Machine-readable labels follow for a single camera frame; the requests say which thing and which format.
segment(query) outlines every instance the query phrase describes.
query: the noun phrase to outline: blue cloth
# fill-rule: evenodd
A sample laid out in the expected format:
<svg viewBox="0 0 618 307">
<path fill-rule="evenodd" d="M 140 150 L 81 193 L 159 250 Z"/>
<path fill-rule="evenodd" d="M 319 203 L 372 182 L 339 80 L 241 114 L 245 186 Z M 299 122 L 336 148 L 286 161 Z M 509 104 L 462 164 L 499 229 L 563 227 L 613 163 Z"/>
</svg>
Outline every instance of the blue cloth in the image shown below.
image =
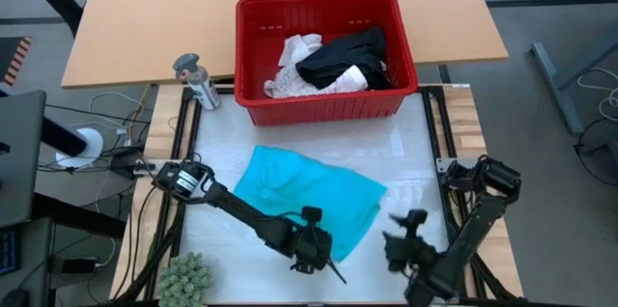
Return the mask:
<svg viewBox="0 0 618 307">
<path fill-rule="evenodd" d="M 234 193 L 267 215 L 323 211 L 318 226 L 333 237 L 331 258 L 344 260 L 365 236 L 386 187 L 353 170 L 282 149 L 257 146 Z M 290 218 L 304 225 L 299 216 Z"/>
</svg>

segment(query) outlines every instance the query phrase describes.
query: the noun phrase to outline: metal bracket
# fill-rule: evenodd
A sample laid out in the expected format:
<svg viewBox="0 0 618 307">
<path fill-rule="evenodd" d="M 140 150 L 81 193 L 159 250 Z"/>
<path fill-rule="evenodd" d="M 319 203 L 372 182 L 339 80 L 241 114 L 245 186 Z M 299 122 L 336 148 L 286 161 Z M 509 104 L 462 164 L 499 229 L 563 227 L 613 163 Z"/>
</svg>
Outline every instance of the metal bracket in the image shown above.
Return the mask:
<svg viewBox="0 0 618 307">
<path fill-rule="evenodd" d="M 163 168 L 163 165 L 167 162 L 181 163 L 183 161 L 180 159 L 148 159 L 146 160 L 146 162 L 148 162 L 148 166 L 144 164 L 144 161 L 142 161 L 142 159 L 135 160 L 135 165 L 133 167 L 133 174 L 135 176 L 148 176 L 149 174 L 155 175 L 161 170 L 161 168 Z"/>
<path fill-rule="evenodd" d="M 435 168 L 439 174 L 445 173 L 448 170 L 448 166 L 453 163 L 453 161 L 459 162 L 465 168 L 472 168 L 478 162 L 476 158 L 437 158 L 435 160 Z"/>
</svg>

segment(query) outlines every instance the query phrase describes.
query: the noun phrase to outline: small potted cactus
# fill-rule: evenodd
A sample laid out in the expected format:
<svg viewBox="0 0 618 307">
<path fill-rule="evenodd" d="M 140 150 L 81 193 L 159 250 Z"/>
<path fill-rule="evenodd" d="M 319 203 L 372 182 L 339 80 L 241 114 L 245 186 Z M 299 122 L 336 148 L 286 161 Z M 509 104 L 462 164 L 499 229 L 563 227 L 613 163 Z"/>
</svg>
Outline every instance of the small potted cactus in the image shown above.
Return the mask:
<svg viewBox="0 0 618 307">
<path fill-rule="evenodd" d="M 170 266 L 161 271 L 158 288 L 160 307 L 200 307 L 206 289 L 212 285 L 209 269 L 202 263 L 202 254 L 190 252 L 173 258 Z"/>
</svg>

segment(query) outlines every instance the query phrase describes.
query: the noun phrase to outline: gray floor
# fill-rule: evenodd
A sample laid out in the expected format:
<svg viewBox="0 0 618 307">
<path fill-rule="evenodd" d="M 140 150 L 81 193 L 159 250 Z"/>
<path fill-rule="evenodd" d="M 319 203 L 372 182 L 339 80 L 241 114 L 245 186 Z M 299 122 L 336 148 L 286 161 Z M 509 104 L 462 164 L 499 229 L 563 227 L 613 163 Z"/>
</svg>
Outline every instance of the gray floor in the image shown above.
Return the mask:
<svg viewBox="0 0 618 307">
<path fill-rule="evenodd" d="M 0 18 L 57 16 L 43 0 L 0 0 Z M 571 136 L 553 101 L 549 87 L 528 53 L 532 42 L 543 42 L 556 66 L 565 66 L 610 25 L 618 21 L 618 5 L 493 9 L 492 16 L 510 53 L 504 62 L 450 66 L 454 82 L 471 83 L 490 153 L 520 170 L 523 190 L 520 201 L 506 215 L 509 234 L 525 295 L 531 300 L 614 306 L 618 288 L 618 189 L 589 176 L 574 153 Z M 22 69 L 15 92 L 43 89 L 48 102 L 86 108 L 95 94 L 118 91 L 139 98 L 143 87 L 62 90 L 60 80 L 70 53 L 72 37 L 64 24 L 4 25 L 0 36 L 32 36 L 34 44 Z M 618 58 L 603 66 L 618 71 Z M 435 67 L 419 68 L 421 82 L 437 82 Z M 601 76 L 591 81 L 602 80 Z M 573 88 L 581 115 L 590 122 L 598 117 L 597 102 L 604 94 Z M 148 107 L 153 107 L 154 94 Z M 124 116 L 134 105 L 104 98 L 101 111 Z M 46 114 L 66 125 L 96 121 L 88 115 L 51 110 Z M 606 126 L 607 134 L 616 134 Z M 102 129 L 107 145 L 115 139 Z M 42 161 L 51 161 L 51 150 L 42 149 Z M 604 156 L 596 156 L 594 163 Z M 598 173 L 615 176 L 617 166 L 595 165 Z M 69 176 L 40 174 L 37 189 L 76 205 L 94 200 L 105 174 Z M 110 174 L 103 187 L 109 195 L 128 185 Z M 115 214 L 115 200 L 104 202 L 103 211 Z M 58 241 L 70 243 L 83 234 L 61 230 Z M 111 242 L 95 237 L 65 257 L 83 255 L 106 259 Z M 114 263 L 104 267 L 92 281 L 95 298 L 109 293 Z M 60 290 L 62 306 L 92 304 L 85 285 Z"/>
</svg>

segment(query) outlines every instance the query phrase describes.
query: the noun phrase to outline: black cloth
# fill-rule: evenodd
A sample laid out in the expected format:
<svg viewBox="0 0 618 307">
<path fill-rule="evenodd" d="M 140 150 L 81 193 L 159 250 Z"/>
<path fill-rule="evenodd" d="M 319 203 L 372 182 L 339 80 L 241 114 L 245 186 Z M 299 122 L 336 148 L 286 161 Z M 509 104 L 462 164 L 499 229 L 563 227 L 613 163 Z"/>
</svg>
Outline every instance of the black cloth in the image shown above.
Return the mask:
<svg viewBox="0 0 618 307">
<path fill-rule="evenodd" d="M 352 66 L 367 79 L 370 90 L 390 89 L 380 60 L 386 53 L 386 40 L 379 27 L 338 38 L 296 64 L 300 77 L 321 90 L 335 82 Z"/>
</svg>

